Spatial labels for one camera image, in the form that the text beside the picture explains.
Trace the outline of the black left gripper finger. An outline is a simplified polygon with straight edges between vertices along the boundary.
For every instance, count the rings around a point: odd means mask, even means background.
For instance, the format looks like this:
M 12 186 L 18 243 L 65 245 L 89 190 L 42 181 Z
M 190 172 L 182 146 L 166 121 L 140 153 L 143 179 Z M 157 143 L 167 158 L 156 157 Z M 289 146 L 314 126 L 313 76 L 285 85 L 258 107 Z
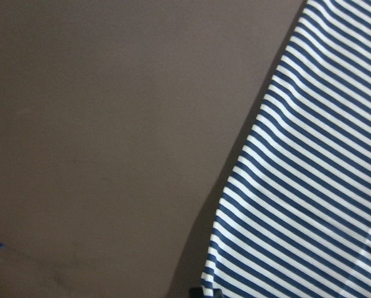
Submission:
M 212 289 L 212 291 L 204 291 L 202 287 L 189 288 L 189 298 L 222 298 L 222 291 L 220 289 Z

